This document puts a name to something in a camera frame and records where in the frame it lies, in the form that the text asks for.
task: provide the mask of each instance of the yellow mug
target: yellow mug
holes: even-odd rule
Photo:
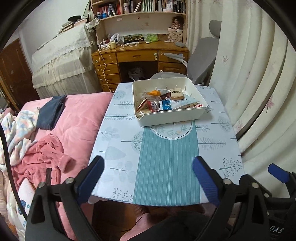
[[[109,49],[115,49],[115,48],[116,48],[116,43],[115,42],[109,43]]]

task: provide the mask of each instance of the pink fleece robe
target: pink fleece robe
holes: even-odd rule
[[[12,175],[17,186],[21,185],[24,178],[37,188],[40,182],[45,182],[46,169],[52,168],[51,184],[61,183],[61,172],[66,173],[74,160],[64,154],[64,149],[59,139],[49,134],[31,146],[21,163],[12,167]]]

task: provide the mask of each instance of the gray office chair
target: gray office chair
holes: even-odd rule
[[[164,53],[167,57],[183,63],[187,68],[187,76],[174,72],[161,72],[153,75],[151,79],[188,77],[194,84],[201,83],[216,59],[221,31],[221,21],[210,21],[209,28],[211,34],[216,38],[208,37],[200,39],[188,63],[184,60],[183,56]]]

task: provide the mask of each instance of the dark blue clothing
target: dark blue clothing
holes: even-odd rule
[[[55,127],[65,108],[64,101],[66,97],[67,95],[54,96],[40,109],[37,119],[37,128],[52,130]]]

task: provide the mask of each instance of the white plastic tray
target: white plastic tray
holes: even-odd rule
[[[133,102],[134,111],[141,103],[141,94],[155,89],[173,89],[181,88],[183,93],[196,99],[197,102],[203,104],[203,108],[190,108],[183,110],[169,110],[155,113],[144,114],[137,118],[140,126],[154,126],[180,121],[189,121],[199,119],[207,107],[205,99],[194,86],[192,81],[186,77],[163,78],[151,80],[138,80],[133,82]]]

